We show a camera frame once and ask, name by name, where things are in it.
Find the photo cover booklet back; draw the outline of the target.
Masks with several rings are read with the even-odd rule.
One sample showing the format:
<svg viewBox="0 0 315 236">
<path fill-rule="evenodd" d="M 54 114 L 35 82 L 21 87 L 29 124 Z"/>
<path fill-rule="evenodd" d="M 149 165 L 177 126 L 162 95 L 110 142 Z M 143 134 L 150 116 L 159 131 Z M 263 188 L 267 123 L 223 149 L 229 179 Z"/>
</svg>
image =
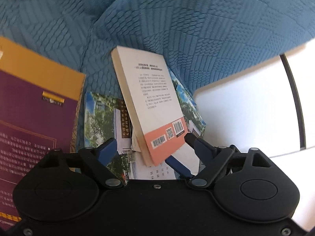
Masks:
<svg viewBox="0 0 315 236">
<path fill-rule="evenodd" d="M 196 109 L 196 103 L 190 96 L 189 92 L 178 80 L 171 69 L 169 70 L 170 77 L 172 79 L 173 87 L 175 89 L 181 110 L 186 122 L 188 131 L 194 134 L 196 137 L 203 138 L 206 123 L 202 119 L 201 115 Z"/>
</svg>

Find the black curved metal rail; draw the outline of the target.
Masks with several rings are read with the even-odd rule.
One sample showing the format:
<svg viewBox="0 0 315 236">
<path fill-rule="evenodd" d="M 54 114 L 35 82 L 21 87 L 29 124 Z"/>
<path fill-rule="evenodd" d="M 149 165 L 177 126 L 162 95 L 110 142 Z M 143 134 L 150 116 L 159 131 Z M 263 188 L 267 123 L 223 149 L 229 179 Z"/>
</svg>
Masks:
<svg viewBox="0 0 315 236">
<path fill-rule="evenodd" d="M 307 147 L 307 143 L 306 143 L 306 134 L 305 134 L 305 123 L 304 123 L 302 105 L 301 105 L 301 100 L 299 98 L 298 88 L 297 88 L 297 85 L 296 85 L 296 82 L 295 82 L 295 79 L 294 79 L 294 76 L 293 76 L 293 73 L 290 68 L 286 55 L 284 53 L 280 54 L 280 59 L 281 59 L 281 62 L 283 63 L 283 67 L 286 72 L 290 89 L 292 91 L 293 100 L 294 100 L 297 122 L 298 122 L 298 131 L 299 131 L 299 147 L 300 147 L 300 150 L 304 150 Z"/>
</svg>

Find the purple cover book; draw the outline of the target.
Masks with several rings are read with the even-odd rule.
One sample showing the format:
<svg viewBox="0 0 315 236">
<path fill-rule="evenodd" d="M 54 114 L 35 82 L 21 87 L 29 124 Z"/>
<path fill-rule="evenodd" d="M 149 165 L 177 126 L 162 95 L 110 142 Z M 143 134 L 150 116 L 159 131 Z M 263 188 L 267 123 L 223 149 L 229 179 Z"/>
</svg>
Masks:
<svg viewBox="0 0 315 236">
<path fill-rule="evenodd" d="M 1 229 L 21 220 L 12 193 L 52 149 L 70 152 L 85 75 L 1 38 Z"/>
</svg>

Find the tan landscape cover book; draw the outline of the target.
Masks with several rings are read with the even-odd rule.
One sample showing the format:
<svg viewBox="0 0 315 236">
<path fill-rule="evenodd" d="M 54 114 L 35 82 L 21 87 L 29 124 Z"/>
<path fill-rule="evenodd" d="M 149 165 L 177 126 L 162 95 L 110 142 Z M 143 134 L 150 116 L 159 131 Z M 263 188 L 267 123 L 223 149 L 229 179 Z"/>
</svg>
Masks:
<svg viewBox="0 0 315 236">
<path fill-rule="evenodd" d="M 82 97 L 80 96 L 77 107 L 76 107 L 74 126 L 73 126 L 72 135 L 71 135 L 71 142 L 70 142 L 70 149 L 69 149 L 70 153 L 76 152 L 77 128 L 78 128 L 78 121 L 79 121 L 79 114 L 80 114 L 81 99 Z"/>
</svg>

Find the blue textured sofa cover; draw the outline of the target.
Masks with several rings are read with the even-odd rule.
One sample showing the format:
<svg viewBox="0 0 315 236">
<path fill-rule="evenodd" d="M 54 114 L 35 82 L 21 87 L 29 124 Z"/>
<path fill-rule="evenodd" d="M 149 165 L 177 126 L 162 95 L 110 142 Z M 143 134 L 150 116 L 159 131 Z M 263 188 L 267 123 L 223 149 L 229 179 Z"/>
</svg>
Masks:
<svg viewBox="0 0 315 236">
<path fill-rule="evenodd" d="M 120 96 L 116 46 L 164 56 L 196 96 L 214 146 L 300 148 L 279 57 L 314 38 L 314 0 L 1 0 L 1 35 Z"/>
</svg>

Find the white orange cover book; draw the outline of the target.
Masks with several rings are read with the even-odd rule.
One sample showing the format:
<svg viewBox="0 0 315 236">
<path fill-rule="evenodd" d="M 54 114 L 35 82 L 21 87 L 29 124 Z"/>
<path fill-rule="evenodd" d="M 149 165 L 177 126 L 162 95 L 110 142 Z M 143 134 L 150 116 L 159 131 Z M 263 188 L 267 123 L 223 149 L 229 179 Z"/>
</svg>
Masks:
<svg viewBox="0 0 315 236">
<path fill-rule="evenodd" d="M 157 166 L 188 133 L 164 57 L 123 46 L 111 57 L 144 163 Z"/>
</svg>

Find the photo cover booklet front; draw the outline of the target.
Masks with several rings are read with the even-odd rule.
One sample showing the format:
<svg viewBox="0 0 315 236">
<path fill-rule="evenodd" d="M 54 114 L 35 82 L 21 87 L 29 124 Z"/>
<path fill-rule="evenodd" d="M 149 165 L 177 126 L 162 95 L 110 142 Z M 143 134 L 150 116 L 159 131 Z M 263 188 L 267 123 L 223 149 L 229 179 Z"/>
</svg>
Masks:
<svg viewBox="0 0 315 236">
<path fill-rule="evenodd" d="M 144 164 L 141 152 L 131 149 L 131 121 L 122 99 L 86 92 L 84 141 L 97 147 L 109 138 L 117 141 L 118 154 L 107 168 L 125 183 L 129 180 L 175 180 L 176 173 L 165 162 L 156 167 Z"/>
</svg>

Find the photo cover booklet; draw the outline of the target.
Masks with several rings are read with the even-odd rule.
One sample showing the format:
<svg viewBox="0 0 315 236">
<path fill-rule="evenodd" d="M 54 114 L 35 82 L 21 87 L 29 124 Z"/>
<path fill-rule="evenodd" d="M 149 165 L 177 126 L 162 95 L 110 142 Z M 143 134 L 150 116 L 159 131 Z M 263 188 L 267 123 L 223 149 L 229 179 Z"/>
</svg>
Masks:
<svg viewBox="0 0 315 236">
<path fill-rule="evenodd" d="M 122 99 L 86 92 L 84 141 L 97 147 L 109 138 L 117 141 L 118 154 L 107 168 L 125 183 L 129 180 L 175 180 L 176 173 L 165 162 L 156 167 L 144 164 L 141 152 L 131 149 L 131 121 Z"/>
<path fill-rule="evenodd" d="M 171 69 L 169 70 L 170 77 L 172 79 L 173 87 L 175 89 L 181 110 L 186 122 L 188 131 L 194 134 L 196 137 L 203 138 L 206 123 L 202 119 L 201 115 L 196 109 L 196 103 L 190 96 L 189 92 L 178 80 Z"/>
</svg>

